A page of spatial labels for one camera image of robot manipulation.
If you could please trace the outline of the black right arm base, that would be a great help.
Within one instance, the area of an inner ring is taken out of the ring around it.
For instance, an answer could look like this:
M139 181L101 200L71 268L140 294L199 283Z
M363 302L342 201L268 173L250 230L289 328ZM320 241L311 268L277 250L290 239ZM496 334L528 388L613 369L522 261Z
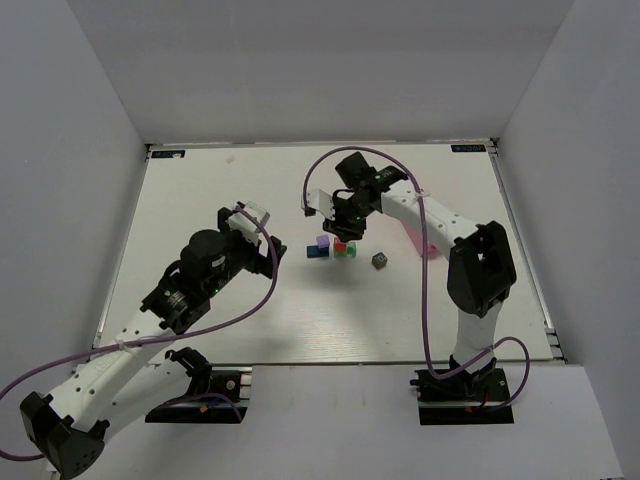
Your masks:
M511 395L503 369L495 368L471 385L463 375L436 380L416 370L409 385L416 391L421 426L508 425L514 423Z

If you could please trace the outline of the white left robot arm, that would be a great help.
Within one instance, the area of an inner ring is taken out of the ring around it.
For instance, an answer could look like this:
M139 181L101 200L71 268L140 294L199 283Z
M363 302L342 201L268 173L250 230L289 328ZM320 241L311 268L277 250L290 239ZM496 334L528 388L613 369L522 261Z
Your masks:
M286 248L267 234L269 218L253 202L220 209L216 228L191 236L112 344L49 393L21 401L27 437L61 478L74 479L97 460L115 429L107 409L116 395L165 345L186 337L238 273L277 279Z

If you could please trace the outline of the dark blue rectangular block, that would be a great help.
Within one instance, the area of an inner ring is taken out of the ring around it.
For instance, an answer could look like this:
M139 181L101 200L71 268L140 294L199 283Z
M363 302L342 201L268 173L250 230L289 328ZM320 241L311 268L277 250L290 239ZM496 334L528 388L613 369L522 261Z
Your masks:
M328 258L330 249L328 247L320 247L318 245L309 245L306 247L306 257L308 259Z

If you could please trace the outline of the grey house block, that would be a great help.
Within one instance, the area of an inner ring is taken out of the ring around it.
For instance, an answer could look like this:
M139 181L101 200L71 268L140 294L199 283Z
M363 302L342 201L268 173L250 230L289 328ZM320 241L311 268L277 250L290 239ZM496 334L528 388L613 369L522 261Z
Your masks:
M380 270L387 266L388 257L383 252L378 252L372 256L371 263L376 270Z

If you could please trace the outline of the pink plastic box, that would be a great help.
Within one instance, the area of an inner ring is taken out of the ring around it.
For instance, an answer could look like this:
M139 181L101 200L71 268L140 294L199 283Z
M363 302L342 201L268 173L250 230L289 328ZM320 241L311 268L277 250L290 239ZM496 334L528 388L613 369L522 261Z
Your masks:
M434 244L432 243L428 243L427 245L424 244L423 233L420 228L420 225L412 225L412 224L403 222L402 226L420 258L424 258L424 257L434 258L440 254L440 251Z

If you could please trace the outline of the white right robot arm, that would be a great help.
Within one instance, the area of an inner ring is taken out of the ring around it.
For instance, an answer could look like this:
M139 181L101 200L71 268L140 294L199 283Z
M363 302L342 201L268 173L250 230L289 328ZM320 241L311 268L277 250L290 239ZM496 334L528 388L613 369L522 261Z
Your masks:
M367 217L378 212L417 233L424 248L434 246L448 263L446 288L458 309L450 370L438 377L487 371L495 364L498 315L517 279L505 228L496 221L474 222L443 206L396 160L377 170L365 159L368 149L346 151L335 168L343 189L304 191L306 215L322 214L324 231L349 242L363 238Z

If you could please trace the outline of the purple cube block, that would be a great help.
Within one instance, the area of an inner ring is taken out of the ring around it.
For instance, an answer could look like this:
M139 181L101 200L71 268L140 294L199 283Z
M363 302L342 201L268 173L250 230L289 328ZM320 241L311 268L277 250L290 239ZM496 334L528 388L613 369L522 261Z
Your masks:
M316 244L319 250L328 250L331 244L329 236L328 235L317 236Z

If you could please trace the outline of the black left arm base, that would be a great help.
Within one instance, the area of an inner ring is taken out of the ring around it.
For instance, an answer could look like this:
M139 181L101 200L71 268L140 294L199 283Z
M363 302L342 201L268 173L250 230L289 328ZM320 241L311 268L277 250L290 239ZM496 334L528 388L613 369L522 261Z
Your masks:
M238 425L249 408L252 369L213 368L198 385L165 401L146 416L148 424Z

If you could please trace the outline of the green hospital arch block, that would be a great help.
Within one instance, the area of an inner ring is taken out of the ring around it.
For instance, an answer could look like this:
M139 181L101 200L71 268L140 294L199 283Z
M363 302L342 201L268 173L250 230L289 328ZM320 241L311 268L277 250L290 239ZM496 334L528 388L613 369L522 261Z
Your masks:
M342 259L342 258L355 258L357 255L357 244L353 241L351 242L344 242L348 245L348 250L347 250L347 254L346 255L342 255L342 256L336 256L334 254L335 258L338 259Z

